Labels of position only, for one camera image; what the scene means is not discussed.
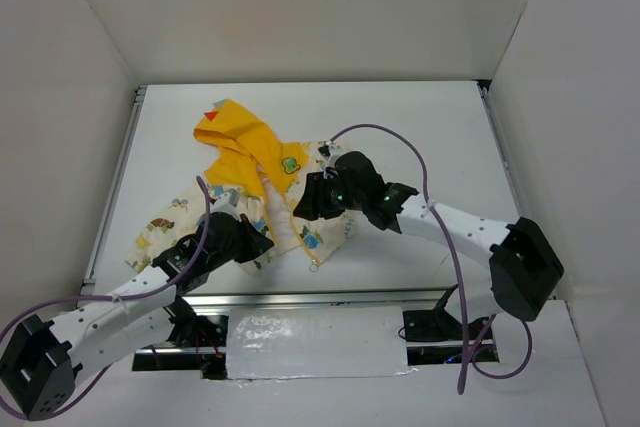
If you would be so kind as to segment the yellow dinosaur print kids jacket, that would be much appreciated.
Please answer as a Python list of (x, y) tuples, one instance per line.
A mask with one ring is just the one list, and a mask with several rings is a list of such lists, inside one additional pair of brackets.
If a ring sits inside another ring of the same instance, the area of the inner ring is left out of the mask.
[(265, 122), (231, 99), (214, 103), (193, 135), (218, 150), (217, 160), (203, 173), (208, 196), (218, 199), (228, 190), (237, 191), (236, 212), (274, 243), (257, 259), (240, 263), (245, 272), (255, 274), (297, 248), (318, 266), (354, 236), (357, 223), (349, 213), (314, 221), (293, 214), (307, 174), (325, 167), (321, 143), (283, 143)]

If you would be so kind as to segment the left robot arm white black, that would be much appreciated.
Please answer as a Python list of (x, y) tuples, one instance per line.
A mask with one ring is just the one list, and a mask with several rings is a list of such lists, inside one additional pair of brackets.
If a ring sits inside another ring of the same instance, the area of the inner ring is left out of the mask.
[(253, 262), (273, 245), (246, 216), (213, 213), (110, 293), (77, 296), (79, 308), (48, 321), (39, 307), (27, 309), (1, 332), (8, 342), (1, 382), (17, 405), (2, 408), (22, 420), (56, 417), (78, 386), (129, 353), (159, 342), (189, 343), (197, 316), (184, 295), (224, 264)]

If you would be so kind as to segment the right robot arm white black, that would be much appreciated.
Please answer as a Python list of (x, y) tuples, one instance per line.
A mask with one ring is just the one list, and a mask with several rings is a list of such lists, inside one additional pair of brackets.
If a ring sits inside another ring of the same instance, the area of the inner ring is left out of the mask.
[(333, 221), (359, 213), (375, 228), (449, 250), (456, 281), (430, 310), (404, 315), (409, 342), (479, 341), (500, 313), (535, 321), (564, 274), (541, 228), (521, 217), (490, 220), (431, 202), (426, 192), (384, 181), (358, 151), (320, 149), (326, 162), (306, 174), (293, 214)]

